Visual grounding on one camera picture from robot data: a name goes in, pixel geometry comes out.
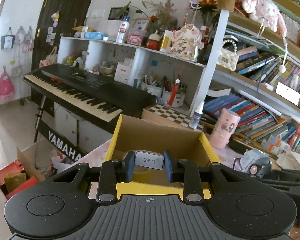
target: yellow cardboard box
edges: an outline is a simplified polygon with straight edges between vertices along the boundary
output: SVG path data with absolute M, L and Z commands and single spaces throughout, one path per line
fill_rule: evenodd
M 207 137 L 199 131 L 178 129 L 151 124 L 145 120 L 120 115 L 105 161 L 124 159 L 131 150 L 147 150 L 163 154 L 169 150 L 175 159 L 188 159 L 198 166 L 207 167 L 211 162 L 220 162 Z M 210 198 L 206 183 L 202 183 L 205 198 Z M 181 183 L 170 183 L 165 170 L 135 166 L 130 183 L 117 184 L 118 198 L 121 194 L 164 195 L 179 194 Z

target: hanging bag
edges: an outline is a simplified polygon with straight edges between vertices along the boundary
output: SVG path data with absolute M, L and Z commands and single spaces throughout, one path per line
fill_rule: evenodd
M 58 54 L 57 54 L 57 47 L 55 46 L 51 53 L 47 55 L 46 59 L 40 60 L 39 67 L 46 67 L 52 64 L 57 63 Z
M 26 39 L 25 29 L 22 26 L 20 26 L 20 28 L 18 29 L 18 31 L 16 33 L 16 38 L 14 40 L 14 44 L 20 45 L 25 41 L 25 39 Z
M 15 35 L 12 35 L 11 27 L 9 27 L 6 35 L 1 36 L 1 49 L 12 49 L 15 37 Z
M 28 51 L 33 50 L 34 47 L 34 39 L 32 35 L 32 27 L 29 26 L 28 33 L 25 36 L 24 44 L 22 45 L 22 52 L 27 53 Z
M 6 103 L 14 98 L 14 87 L 3 66 L 3 74 L 0 77 L 0 101 Z

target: picture frame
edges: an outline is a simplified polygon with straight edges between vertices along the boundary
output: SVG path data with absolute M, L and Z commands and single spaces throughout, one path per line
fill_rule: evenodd
M 150 18 L 138 18 L 136 19 L 133 29 L 146 31 L 150 23 Z
M 129 8 L 127 8 L 126 12 L 124 14 L 122 14 L 121 16 L 116 17 L 116 14 L 120 12 L 120 10 L 123 7 L 112 7 L 110 9 L 110 13 L 109 13 L 109 17 L 108 20 L 117 20 L 117 21 L 122 21 L 123 18 L 128 15 L 129 12 Z

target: white bottle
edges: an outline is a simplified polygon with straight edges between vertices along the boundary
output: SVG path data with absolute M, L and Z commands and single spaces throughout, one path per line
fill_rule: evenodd
M 199 121 L 200 121 L 201 116 L 202 116 L 203 105 L 204 105 L 204 101 L 201 101 L 201 103 L 199 104 L 199 106 L 197 107 L 197 109 L 193 113 L 192 119 L 189 123 L 189 126 L 192 129 L 197 129 L 197 126 L 198 126 Z
M 129 19 L 130 19 L 129 16 L 125 16 L 123 18 L 123 21 L 120 23 L 119 33 L 117 35 L 117 39 L 115 40 L 115 42 L 119 42 L 119 43 L 124 42 L 125 34 L 127 33 L 130 26 Z

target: blue gripper pad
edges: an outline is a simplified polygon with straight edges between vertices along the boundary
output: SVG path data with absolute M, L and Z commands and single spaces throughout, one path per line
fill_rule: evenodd
M 167 152 L 163 153 L 163 157 L 164 157 L 164 167 L 166 169 L 166 175 L 167 175 L 167 179 L 169 182 L 172 182 L 172 166 L 171 166 L 171 161 L 168 157 Z
M 130 160 L 127 163 L 127 173 L 126 173 L 127 182 L 130 182 L 132 179 L 135 158 L 136 158 L 136 153 L 133 152 L 133 155 L 131 156 Z

